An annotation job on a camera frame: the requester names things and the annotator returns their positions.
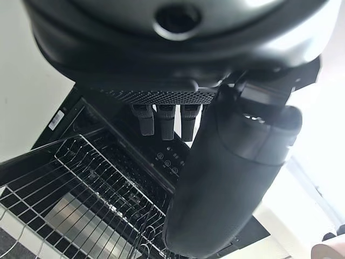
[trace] wire rack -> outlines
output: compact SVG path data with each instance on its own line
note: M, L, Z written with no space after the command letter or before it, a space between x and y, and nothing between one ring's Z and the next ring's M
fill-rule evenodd
M122 153L122 171L104 156L114 146L104 137L67 139L49 163L2 186L0 220L14 215L22 229L0 258L27 230L40 237L36 258L47 249L60 258L180 258L162 241L169 198L148 179L135 181L140 172Z

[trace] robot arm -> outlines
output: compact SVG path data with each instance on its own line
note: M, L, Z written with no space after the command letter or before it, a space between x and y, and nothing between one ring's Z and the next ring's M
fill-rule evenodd
M127 100L144 135L154 134L153 104L169 139L175 105L196 105L195 115L217 92L163 233L173 252L207 258L240 231L284 164L302 125L286 101L316 81L341 0L24 3L47 61Z

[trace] label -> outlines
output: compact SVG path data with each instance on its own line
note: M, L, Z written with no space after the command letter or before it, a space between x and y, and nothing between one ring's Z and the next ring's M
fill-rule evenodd
M53 131L63 119L65 114L62 111L58 111L58 113L54 116L52 121L49 123L48 127Z

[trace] bright light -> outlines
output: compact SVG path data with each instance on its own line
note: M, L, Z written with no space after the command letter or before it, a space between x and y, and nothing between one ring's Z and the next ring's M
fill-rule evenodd
M272 4L273 2L276 2L277 0L245 0L244 2L249 6L253 8L258 8L265 6L267 4Z

